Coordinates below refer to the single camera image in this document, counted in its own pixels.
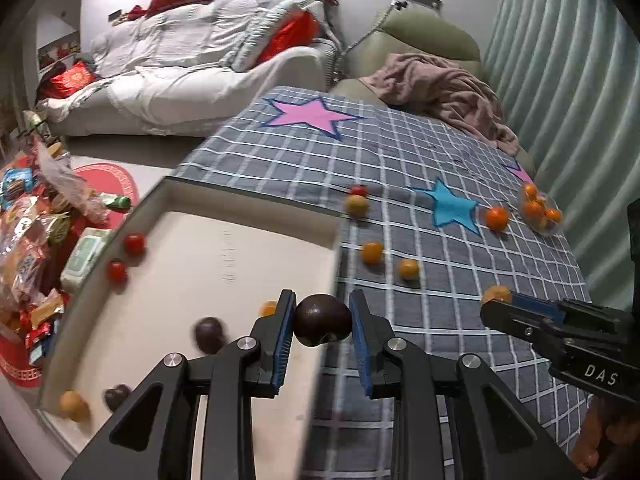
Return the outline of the green bottle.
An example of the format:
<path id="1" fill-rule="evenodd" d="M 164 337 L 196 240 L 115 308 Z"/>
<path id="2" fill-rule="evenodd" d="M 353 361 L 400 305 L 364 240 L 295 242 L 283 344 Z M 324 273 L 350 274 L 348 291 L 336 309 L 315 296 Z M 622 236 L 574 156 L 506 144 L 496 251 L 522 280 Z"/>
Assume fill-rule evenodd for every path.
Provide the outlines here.
<path id="1" fill-rule="evenodd" d="M 118 212 L 130 211 L 132 203 L 128 196 L 113 193 L 101 193 L 102 204 L 109 210 Z"/>

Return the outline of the red pillow on floor side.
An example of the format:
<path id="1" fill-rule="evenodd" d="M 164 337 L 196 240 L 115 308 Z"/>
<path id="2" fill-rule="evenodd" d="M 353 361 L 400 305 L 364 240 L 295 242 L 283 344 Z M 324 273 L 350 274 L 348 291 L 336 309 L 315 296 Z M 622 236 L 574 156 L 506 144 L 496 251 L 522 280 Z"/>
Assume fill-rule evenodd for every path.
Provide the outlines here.
<path id="1" fill-rule="evenodd" d="M 57 62 L 39 81 L 36 97 L 44 99 L 66 99 L 99 79 L 94 70 L 84 61 L 67 67 Z"/>

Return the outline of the brown longan near tray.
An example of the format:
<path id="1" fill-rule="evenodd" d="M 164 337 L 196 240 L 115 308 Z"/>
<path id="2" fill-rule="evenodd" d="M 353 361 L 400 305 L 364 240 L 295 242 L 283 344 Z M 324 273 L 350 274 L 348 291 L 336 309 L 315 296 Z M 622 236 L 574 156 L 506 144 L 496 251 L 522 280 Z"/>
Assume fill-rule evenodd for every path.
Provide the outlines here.
<path id="1" fill-rule="evenodd" d="M 349 194 L 345 198 L 345 211 L 350 218 L 364 218 L 369 211 L 369 200 L 363 195 Z"/>

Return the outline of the small red tomato far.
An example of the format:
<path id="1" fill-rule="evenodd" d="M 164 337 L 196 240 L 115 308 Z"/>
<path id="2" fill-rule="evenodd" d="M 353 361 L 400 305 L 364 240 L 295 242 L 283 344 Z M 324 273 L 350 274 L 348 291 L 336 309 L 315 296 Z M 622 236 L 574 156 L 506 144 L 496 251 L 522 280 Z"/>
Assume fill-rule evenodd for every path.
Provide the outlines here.
<path id="1" fill-rule="evenodd" d="M 367 197 L 368 189 L 365 185 L 352 185 L 349 189 L 349 194 Z"/>

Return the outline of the pink-brown blanket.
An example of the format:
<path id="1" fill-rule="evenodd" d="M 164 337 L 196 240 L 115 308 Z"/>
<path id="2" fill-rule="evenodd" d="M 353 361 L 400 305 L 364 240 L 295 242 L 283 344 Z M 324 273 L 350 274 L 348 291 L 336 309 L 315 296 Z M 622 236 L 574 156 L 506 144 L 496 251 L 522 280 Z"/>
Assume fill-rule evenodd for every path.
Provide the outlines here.
<path id="1" fill-rule="evenodd" d="M 379 70 L 360 81 L 387 105 L 435 117 L 510 156 L 520 150 L 494 90 L 446 58 L 391 53 Z"/>

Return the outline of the brown round longan fruit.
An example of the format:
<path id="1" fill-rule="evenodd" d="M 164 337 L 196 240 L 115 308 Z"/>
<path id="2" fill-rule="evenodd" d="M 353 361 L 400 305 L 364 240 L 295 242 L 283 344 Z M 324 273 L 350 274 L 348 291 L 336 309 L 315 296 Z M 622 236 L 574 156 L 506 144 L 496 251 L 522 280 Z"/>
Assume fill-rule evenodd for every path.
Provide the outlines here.
<path id="1" fill-rule="evenodd" d="M 60 396 L 60 414 L 65 419 L 74 422 L 84 422 L 90 418 L 90 408 L 87 401 L 75 390 L 67 390 Z"/>

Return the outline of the dark purple plum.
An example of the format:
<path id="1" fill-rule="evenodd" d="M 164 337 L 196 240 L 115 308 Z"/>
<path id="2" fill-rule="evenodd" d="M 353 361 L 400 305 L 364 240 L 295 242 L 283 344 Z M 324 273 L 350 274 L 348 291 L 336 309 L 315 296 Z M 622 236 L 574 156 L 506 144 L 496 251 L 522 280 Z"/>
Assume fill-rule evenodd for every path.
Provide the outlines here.
<path id="1" fill-rule="evenodd" d="M 293 313 L 293 332 L 306 347 L 341 341 L 352 332 L 352 314 L 343 301 L 331 295 L 311 295 Z"/>

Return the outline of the white covered sofa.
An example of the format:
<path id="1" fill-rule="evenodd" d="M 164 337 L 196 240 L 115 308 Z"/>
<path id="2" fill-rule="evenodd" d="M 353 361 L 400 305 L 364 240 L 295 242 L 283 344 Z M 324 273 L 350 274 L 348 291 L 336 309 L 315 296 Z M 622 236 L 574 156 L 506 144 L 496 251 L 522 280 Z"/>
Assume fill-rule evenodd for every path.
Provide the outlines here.
<path id="1" fill-rule="evenodd" d="M 96 79 L 35 109 L 63 136 L 207 136 L 274 87 L 326 90 L 340 50 L 320 0 L 187 4 L 96 36 Z"/>

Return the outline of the yellow cherry tomato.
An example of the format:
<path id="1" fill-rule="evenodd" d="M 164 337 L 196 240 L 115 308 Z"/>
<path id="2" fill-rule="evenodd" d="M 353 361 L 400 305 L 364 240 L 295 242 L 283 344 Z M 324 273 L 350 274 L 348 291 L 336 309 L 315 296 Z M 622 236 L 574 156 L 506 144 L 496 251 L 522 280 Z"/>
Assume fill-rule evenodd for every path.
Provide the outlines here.
<path id="1" fill-rule="evenodd" d="M 416 259 L 401 259 L 398 263 L 398 273 L 404 281 L 416 281 L 420 276 L 420 264 Z"/>

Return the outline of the teal curtain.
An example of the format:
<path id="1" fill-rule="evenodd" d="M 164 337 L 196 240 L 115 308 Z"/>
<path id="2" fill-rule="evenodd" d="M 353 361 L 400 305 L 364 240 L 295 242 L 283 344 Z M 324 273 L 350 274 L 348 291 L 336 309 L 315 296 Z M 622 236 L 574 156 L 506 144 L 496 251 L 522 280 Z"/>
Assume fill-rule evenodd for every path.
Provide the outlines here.
<path id="1" fill-rule="evenodd" d="M 591 300 L 634 296 L 627 207 L 639 197 L 639 41 L 612 0 L 500 0 L 489 83 L 563 211 Z"/>

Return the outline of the clear bag of tangerines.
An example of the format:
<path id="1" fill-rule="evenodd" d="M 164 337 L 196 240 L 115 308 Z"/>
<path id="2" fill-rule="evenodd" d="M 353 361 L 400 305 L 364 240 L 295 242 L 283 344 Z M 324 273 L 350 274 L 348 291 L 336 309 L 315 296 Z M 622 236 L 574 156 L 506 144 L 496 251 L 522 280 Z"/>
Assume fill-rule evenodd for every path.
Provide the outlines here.
<path id="1" fill-rule="evenodd" d="M 540 236 L 553 236 L 562 229 L 564 214 L 550 196 L 533 183 L 525 182 L 518 196 L 518 212 L 523 221 Z"/>

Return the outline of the grey checked star tablecloth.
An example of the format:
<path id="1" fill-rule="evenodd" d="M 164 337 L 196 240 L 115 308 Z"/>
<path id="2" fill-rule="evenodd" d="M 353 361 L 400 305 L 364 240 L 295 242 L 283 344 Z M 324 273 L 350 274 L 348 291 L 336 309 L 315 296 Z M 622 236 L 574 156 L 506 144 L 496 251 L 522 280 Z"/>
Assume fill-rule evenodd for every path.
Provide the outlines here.
<path id="1" fill-rule="evenodd" d="M 551 377 L 526 342 L 480 322 L 480 297 L 492 285 L 548 299 L 588 296 L 566 238 L 539 236 L 518 215 L 515 169 L 513 158 L 437 119 L 280 87 L 229 119 L 176 175 L 334 210 L 352 185 L 365 185 L 369 213 L 344 226 L 337 295 L 362 290 L 374 313 L 428 352 L 478 354 L 569 450 L 585 393 Z M 486 226 L 492 206 L 509 211 L 504 232 Z M 361 260 L 367 242 L 384 245 L 378 266 Z M 400 277 L 401 259 L 420 264 L 416 281 Z"/>

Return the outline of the orange tangerine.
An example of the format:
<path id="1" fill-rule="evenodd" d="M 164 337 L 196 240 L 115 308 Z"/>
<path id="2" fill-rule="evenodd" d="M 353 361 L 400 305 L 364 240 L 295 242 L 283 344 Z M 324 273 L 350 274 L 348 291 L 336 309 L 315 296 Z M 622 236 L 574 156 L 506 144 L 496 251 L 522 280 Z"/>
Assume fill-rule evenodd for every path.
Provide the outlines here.
<path id="1" fill-rule="evenodd" d="M 501 206 L 492 206 L 486 210 L 485 223 L 491 231 L 504 232 L 509 225 L 509 211 Z"/>

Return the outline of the green wet wipes pack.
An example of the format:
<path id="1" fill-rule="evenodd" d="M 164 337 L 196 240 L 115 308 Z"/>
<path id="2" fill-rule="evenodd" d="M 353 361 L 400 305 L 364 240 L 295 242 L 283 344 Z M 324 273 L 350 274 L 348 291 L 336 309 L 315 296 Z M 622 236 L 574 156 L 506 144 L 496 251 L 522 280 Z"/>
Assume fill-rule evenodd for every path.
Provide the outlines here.
<path id="1" fill-rule="evenodd" d="M 87 228 L 82 232 L 60 276 L 66 294 L 76 292 L 111 235 L 112 231 L 106 229 Z"/>

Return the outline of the large red tomato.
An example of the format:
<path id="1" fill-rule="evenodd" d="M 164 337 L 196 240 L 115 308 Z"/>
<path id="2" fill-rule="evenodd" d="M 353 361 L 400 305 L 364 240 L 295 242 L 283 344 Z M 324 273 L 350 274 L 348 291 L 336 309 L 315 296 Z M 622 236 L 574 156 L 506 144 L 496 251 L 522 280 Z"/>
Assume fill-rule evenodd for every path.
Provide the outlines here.
<path id="1" fill-rule="evenodd" d="M 142 233 L 130 233 L 122 241 L 124 251 L 131 257 L 141 256 L 145 253 L 145 236 Z"/>

